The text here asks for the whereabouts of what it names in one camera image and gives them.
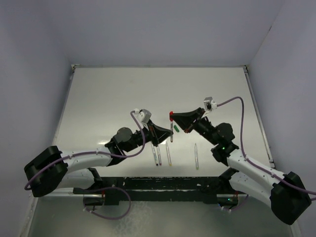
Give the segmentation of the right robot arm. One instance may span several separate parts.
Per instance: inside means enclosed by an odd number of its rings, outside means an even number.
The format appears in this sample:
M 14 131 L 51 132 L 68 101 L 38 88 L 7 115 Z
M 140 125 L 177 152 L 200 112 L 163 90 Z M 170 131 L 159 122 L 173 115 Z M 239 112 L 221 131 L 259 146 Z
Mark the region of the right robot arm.
M 292 225 L 312 203 L 299 175 L 285 174 L 245 155 L 241 147 L 233 143 L 232 126 L 229 123 L 213 126 L 204 114 L 205 110 L 198 108 L 170 113 L 170 119 L 185 133 L 196 131 L 213 144 L 211 152 L 215 160 L 234 171 L 220 180 L 223 192 L 236 190 L 250 195 L 270 207 L 280 221 Z

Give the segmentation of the red pen cap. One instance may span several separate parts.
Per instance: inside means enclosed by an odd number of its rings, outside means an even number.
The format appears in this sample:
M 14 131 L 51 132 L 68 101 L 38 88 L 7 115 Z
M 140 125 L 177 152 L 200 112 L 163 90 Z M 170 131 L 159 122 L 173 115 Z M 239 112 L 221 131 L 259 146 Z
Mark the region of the red pen cap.
M 173 115 L 173 111 L 170 111 L 170 112 L 169 112 L 169 120 L 170 120 L 171 122 L 173 122 L 172 115 Z

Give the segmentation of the red marker pen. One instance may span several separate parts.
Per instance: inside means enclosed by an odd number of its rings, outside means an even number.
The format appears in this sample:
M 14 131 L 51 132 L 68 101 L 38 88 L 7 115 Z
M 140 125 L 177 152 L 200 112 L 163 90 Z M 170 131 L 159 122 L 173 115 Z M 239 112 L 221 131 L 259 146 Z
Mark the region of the red marker pen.
M 170 131 L 171 131 L 171 135 L 170 135 L 170 142 L 173 142 L 173 119 L 170 119 Z

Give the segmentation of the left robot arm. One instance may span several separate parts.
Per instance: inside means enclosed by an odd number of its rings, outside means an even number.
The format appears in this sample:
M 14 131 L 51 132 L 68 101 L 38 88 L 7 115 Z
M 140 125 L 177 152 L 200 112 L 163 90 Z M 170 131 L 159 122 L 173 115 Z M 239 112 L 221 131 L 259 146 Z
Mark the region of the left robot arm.
M 135 132 L 120 128 L 108 143 L 93 151 L 62 152 L 57 146 L 49 146 L 24 167 L 28 179 L 24 189 L 37 198 L 59 188 L 81 188 L 95 194 L 102 182 L 93 176 L 92 168 L 117 165 L 133 156 L 129 152 L 139 148 L 137 156 L 147 143 L 157 147 L 172 135 L 172 130 L 150 120 Z

